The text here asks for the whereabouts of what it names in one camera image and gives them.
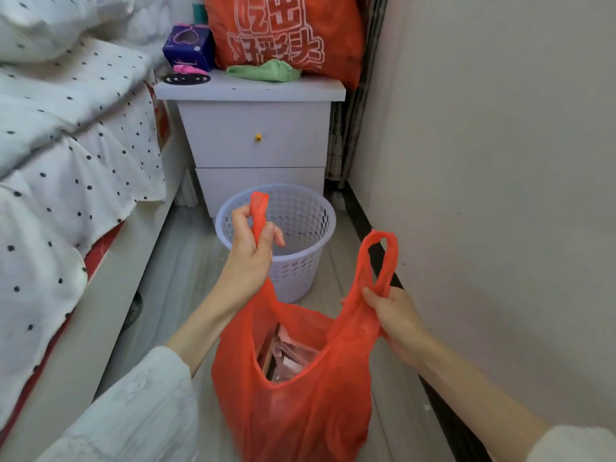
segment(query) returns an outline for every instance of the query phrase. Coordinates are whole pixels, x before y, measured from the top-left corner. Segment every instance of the pink item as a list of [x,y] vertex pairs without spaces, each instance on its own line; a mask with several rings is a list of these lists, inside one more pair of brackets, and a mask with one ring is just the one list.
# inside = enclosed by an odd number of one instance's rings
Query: pink item
[[194,66],[190,66],[189,64],[175,64],[173,65],[173,71],[176,73],[182,74],[205,74],[208,72],[203,69],[195,68]]

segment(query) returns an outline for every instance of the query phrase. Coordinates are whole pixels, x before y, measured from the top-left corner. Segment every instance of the plastic basket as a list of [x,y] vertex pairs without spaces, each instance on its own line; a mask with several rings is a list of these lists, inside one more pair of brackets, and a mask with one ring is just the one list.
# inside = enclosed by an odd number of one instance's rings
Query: plastic basket
[[234,234],[231,212],[249,204],[254,191],[269,194],[267,220],[278,225],[285,234],[287,245],[273,247],[269,275],[278,300],[294,303],[310,290],[321,250],[334,233],[336,214],[323,196],[303,186],[255,186],[233,196],[218,211],[216,234],[229,249]]

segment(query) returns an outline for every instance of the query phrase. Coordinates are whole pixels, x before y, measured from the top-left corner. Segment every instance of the drawer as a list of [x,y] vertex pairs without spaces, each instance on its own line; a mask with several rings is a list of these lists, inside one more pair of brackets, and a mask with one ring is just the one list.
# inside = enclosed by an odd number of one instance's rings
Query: drawer
[[234,194],[270,183],[302,185],[323,194],[324,167],[289,169],[196,169],[210,217]]
[[178,105],[197,168],[325,167],[329,102]]

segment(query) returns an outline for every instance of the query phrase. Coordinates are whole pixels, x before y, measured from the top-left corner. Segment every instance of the forearm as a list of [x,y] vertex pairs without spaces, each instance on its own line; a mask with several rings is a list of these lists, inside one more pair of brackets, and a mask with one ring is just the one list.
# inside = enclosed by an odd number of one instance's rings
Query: forearm
[[430,339],[418,351],[420,375],[466,423],[498,462],[524,462],[549,429],[470,362]]
[[212,348],[241,305],[228,305],[228,299],[219,295],[216,287],[186,322],[171,336],[166,346],[172,349],[190,367],[195,376],[201,362]]

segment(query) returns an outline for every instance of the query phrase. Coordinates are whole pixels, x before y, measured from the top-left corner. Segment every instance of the red plastic bag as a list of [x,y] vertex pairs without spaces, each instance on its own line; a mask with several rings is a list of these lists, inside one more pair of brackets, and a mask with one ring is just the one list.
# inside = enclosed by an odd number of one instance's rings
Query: red plastic bag
[[356,89],[364,29],[355,0],[205,0],[216,62],[263,64],[272,58]]
[[[254,193],[254,235],[265,225],[267,195]],[[381,275],[372,285],[368,248],[387,239]],[[381,333],[363,287],[389,296],[398,243],[371,232],[357,257],[355,280],[335,320],[276,300],[270,279],[220,336],[212,379],[220,409],[246,462],[353,461],[368,436],[372,413],[368,357]],[[298,342],[321,352],[290,381],[266,379],[256,361],[268,330],[286,327]]]

